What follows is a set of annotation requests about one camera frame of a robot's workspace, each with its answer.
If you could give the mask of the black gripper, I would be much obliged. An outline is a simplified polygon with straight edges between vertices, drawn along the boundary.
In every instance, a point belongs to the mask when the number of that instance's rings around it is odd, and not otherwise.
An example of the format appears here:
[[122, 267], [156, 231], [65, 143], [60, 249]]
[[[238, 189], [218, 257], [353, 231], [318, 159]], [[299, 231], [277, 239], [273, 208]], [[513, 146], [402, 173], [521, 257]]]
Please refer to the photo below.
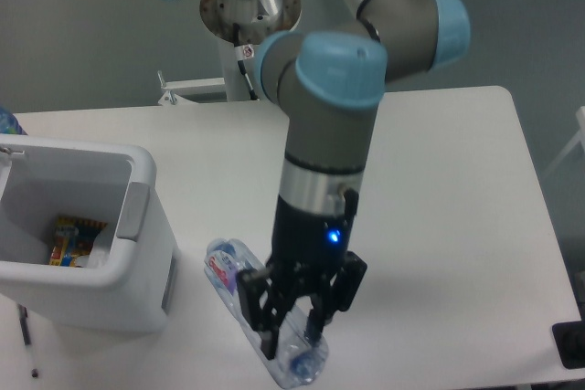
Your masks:
[[336, 312], [348, 311], [367, 263], [347, 251], [356, 216], [356, 194], [346, 193], [342, 213], [314, 214], [278, 198], [268, 268], [236, 275], [242, 315], [261, 337], [261, 353], [273, 360], [280, 328], [293, 299], [310, 296], [305, 337], [317, 345]]

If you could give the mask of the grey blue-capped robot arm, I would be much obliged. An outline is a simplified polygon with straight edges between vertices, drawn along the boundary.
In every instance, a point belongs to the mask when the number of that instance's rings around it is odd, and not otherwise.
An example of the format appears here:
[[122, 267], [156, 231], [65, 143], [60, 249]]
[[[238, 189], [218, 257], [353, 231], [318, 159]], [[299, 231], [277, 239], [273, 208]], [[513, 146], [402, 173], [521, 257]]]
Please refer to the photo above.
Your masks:
[[219, 9], [230, 41], [256, 46], [250, 95], [289, 120], [271, 255], [236, 277], [243, 317], [268, 359], [298, 299], [312, 303], [307, 335], [316, 341], [366, 273], [348, 244], [386, 86], [452, 63], [470, 45], [462, 0], [346, 1], [351, 23], [307, 35], [272, 29], [283, 0], [225, 0]]

